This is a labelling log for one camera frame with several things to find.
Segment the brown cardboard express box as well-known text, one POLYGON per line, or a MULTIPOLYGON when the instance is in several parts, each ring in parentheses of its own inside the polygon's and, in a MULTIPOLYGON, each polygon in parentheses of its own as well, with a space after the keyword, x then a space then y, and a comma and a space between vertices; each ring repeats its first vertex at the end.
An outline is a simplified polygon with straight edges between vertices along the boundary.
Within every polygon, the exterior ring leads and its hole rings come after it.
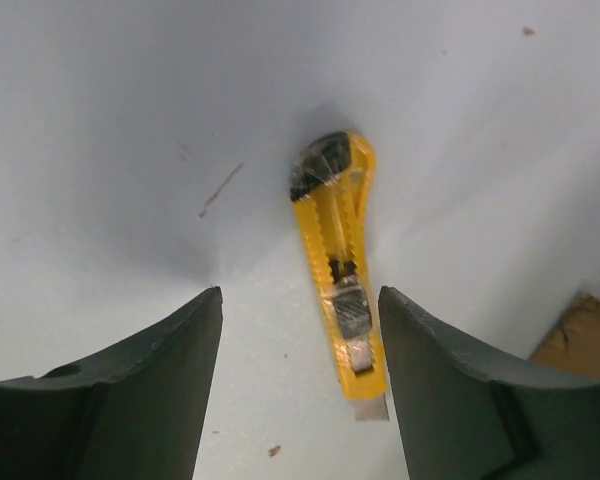
POLYGON ((579 296, 537 346, 530 360, 600 380, 600 297, 579 296))

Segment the yellow utility knife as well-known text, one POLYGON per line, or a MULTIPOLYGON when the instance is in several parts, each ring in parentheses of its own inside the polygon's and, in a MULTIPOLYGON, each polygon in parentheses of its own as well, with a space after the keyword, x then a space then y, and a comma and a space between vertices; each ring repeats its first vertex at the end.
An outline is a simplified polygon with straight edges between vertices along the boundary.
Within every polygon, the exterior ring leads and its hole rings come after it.
POLYGON ((337 378, 357 421, 389 418, 384 347, 365 249, 375 168, 371 144, 340 130, 305 147, 289 176, 337 378))

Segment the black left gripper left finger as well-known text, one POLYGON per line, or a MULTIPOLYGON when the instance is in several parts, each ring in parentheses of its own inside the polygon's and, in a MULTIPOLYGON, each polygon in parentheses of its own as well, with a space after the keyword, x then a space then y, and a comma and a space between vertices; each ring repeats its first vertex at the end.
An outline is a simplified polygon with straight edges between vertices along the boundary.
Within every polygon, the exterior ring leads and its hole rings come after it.
POLYGON ((0 381, 0 479, 190 479, 222 331, 211 287, 41 377, 0 381))

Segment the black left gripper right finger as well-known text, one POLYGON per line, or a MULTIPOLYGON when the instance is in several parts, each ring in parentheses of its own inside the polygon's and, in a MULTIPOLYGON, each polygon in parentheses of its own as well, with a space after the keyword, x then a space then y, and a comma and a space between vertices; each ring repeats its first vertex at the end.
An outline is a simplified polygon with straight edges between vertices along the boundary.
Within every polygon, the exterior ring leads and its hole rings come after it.
POLYGON ((600 380, 495 348, 394 287, 378 300, 412 479, 600 479, 600 380))

